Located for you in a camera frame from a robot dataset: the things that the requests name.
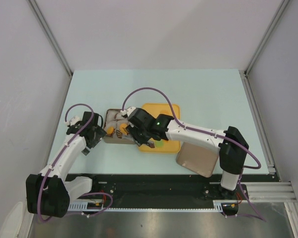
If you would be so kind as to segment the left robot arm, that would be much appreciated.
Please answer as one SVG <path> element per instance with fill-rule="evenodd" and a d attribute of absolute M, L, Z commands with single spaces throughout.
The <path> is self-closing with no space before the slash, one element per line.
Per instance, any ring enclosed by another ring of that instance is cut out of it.
<path fill-rule="evenodd" d="M 66 123 L 64 142 L 53 161 L 39 174 L 26 179 L 27 210 L 32 214 L 63 217 L 71 202 L 85 194 L 95 198 L 100 186 L 91 178 L 79 176 L 67 182 L 67 175 L 80 154 L 87 155 L 106 135 L 102 128 L 103 117 L 97 113 L 84 112 Z"/>

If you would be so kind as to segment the metal tongs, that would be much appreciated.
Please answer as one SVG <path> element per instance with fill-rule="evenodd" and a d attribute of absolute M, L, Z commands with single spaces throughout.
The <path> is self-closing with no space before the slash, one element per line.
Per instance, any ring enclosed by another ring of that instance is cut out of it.
<path fill-rule="evenodd" d="M 128 141 L 134 141 L 133 138 L 129 134 L 125 134 L 124 132 L 117 130 L 116 135 L 121 140 L 128 140 Z"/>

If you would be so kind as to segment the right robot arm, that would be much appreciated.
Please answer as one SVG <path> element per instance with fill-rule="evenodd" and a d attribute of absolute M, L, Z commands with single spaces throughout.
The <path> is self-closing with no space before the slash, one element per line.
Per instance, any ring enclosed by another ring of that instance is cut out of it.
<path fill-rule="evenodd" d="M 181 141 L 211 150 L 219 157 L 223 171 L 220 195 L 225 199 L 236 195 L 238 178 L 242 174 L 249 148 L 237 128 L 230 126 L 227 130 L 214 130 L 194 127 L 165 114 L 153 117 L 146 110 L 136 107 L 121 110 L 121 114 L 128 121 L 126 131 L 138 146 L 150 147 L 153 139 Z"/>

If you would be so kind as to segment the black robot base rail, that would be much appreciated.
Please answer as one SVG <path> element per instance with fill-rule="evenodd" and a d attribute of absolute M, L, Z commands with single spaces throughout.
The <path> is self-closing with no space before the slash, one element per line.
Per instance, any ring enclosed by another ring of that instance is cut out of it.
<path fill-rule="evenodd" d="M 245 185 L 234 191 L 220 186 L 219 175 L 90 175 L 92 189 L 86 196 L 104 199 L 118 209 L 204 209 L 215 200 L 224 202 L 243 198 Z"/>

